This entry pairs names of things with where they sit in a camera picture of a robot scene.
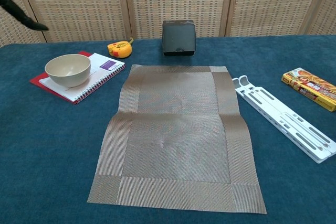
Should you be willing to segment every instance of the purple label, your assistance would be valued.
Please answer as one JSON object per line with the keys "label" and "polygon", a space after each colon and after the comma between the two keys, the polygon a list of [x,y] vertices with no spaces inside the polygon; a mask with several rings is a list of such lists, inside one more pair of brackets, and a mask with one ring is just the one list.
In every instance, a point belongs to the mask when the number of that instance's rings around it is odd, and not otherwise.
{"label": "purple label", "polygon": [[112,66],[115,65],[115,64],[116,64],[116,62],[114,62],[112,60],[108,60],[103,65],[101,65],[100,68],[106,69],[106,70],[112,70],[113,69]]}

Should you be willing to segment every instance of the yellow box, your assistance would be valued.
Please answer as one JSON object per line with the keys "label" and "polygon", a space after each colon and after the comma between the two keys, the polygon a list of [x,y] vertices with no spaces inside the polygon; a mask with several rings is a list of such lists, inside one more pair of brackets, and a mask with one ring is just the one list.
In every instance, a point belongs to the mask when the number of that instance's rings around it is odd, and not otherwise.
{"label": "yellow box", "polygon": [[336,87],[297,68],[282,75],[281,80],[329,111],[336,110]]}

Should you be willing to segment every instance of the table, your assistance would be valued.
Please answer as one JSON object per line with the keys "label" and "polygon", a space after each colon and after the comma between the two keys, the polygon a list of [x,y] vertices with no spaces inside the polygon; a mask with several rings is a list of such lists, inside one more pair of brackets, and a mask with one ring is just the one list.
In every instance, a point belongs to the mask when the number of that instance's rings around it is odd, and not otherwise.
{"label": "table", "polygon": [[336,140],[329,112],[280,81],[302,67],[336,83],[336,36],[199,38],[192,57],[162,56],[161,40],[136,40],[126,69],[72,105],[32,85],[50,59],[110,41],[0,48],[0,223],[334,223],[336,156],[316,164],[240,97],[268,215],[89,204],[106,127],[131,65],[226,66],[246,74]]}

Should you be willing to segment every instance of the black speaker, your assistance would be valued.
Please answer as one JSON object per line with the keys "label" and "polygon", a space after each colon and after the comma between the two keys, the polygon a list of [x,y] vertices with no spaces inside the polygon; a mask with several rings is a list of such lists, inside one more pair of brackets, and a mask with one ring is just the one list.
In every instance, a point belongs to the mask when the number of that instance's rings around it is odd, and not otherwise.
{"label": "black speaker", "polygon": [[192,20],[165,20],[162,23],[165,56],[192,56],[196,51],[196,30]]}

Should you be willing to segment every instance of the black object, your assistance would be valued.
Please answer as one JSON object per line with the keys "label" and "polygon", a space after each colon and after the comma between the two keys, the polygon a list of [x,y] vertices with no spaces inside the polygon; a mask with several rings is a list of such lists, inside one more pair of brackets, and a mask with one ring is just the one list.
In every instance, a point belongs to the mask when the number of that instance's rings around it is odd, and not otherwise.
{"label": "black object", "polygon": [[37,23],[29,18],[25,12],[12,0],[0,0],[0,6],[29,29],[36,31],[49,30],[47,26]]}
{"label": "black object", "polygon": [[192,56],[196,51],[196,30],[192,20],[165,20],[162,23],[165,56]]}

